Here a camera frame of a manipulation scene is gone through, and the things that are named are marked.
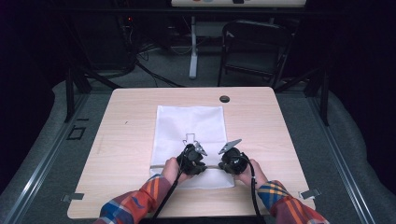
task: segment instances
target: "chair leg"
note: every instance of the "chair leg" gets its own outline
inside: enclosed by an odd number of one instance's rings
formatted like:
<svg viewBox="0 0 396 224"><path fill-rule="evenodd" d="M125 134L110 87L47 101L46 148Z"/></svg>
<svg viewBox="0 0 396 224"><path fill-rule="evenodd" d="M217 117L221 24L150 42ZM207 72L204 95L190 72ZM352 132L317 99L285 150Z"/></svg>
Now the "chair leg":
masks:
<svg viewBox="0 0 396 224"><path fill-rule="evenodd" d="M276 88L276 85L277 85L277 82L279 81L279 75L278 75L278 73L276 73L276 74L274 74L273 75L273 77L272 77L272 84L271 84L271 88L272 89L275 89Z"/></svg>
<svg viewBox="0 0 396 224"><path fill-rule="evenodd" d="M222 65L220 66L220 69L219 69L219 75L218 75L218 87L220 86L220 82L221 82L221 73L222 73Z"/></svg>

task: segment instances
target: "metal chair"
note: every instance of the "metal chair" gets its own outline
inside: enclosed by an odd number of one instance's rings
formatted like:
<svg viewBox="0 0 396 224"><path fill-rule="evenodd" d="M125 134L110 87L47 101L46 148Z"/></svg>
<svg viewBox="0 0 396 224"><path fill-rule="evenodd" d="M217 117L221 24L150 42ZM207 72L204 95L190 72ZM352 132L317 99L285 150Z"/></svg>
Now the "metal chair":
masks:
<svg viewBox="0 0 396 224"><path fill-rule="evenodd" d="M222 51L218 86L222 70L263 77L276 85L285 62L291 32L265 22L231 21L222 29Z"/></svg>

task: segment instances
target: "plaid shirt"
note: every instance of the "plaid shirt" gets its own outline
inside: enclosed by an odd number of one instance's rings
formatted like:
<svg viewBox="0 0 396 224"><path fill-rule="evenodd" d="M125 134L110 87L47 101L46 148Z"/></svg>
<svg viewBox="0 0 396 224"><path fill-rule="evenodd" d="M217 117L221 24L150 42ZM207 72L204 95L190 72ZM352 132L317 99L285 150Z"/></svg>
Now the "plaid shirt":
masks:
<svg viewBox="0 0 396 224"><path fill-rule="evenodd" d="M162 176L154 175L140 190L125 193L106 203L94 224L134 224L153 212L163 201L171 184ZM279 181L269 181L257 190L265 207L270 208L276 223L329 223L315 210L293 198Z"/></svg>

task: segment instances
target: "white paper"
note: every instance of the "white paper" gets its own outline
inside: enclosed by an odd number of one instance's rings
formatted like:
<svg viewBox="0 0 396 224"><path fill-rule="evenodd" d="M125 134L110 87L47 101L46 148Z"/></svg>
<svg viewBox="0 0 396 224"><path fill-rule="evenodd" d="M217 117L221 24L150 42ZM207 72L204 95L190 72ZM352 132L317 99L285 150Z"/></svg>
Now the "white paper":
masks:
<svg viewBox="0 0 396 224"><path fill-rule="evenodd" d="M183 140L194 137L207 156L202 162L217 167L221 161L219 151L227 143L222 106L166 106L157 108L157 122L151 166L163 167L166 160L180 155L185 147ZM160 174L162 168L150 169L150 174ZM224 171L209 167L203 173L186 180L180 189L219 189L234 186L233 177Z"/></svg>

